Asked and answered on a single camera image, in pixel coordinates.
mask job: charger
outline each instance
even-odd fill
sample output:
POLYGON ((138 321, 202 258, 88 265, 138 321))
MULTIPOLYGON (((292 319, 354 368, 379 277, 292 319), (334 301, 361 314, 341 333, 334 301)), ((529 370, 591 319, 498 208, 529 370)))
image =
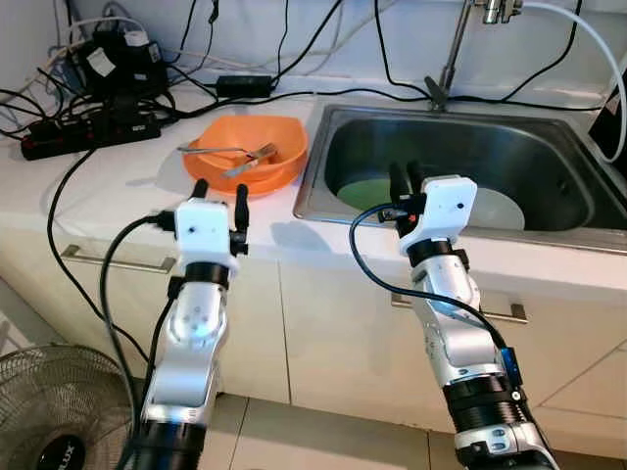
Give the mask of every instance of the charger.
POLYGON ((216 82, 220 98, 268 98, 271 92, 270 75, 222 75, 216 82))

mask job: tiled floor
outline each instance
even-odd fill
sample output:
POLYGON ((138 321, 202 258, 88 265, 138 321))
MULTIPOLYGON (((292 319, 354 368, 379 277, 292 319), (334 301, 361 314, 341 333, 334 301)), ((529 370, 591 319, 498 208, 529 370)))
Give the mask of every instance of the tiled floor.
MULTIPOLYGON (((562 470, 627 470, 557 452, 562 470)), ((224 395, 200 470, 461 470, 453 436, 224 395)))

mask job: sink basin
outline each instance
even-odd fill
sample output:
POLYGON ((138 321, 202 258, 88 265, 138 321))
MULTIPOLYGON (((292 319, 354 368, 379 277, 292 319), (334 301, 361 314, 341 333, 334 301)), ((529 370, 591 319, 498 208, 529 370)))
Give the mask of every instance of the sink basin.
POLYGON ((627 199, 563 121, 328 106, 294 213, 350 222, 389 201, 388 168, 459 174, 508 196, 524 230, 466 234, 627 252, 627 199))

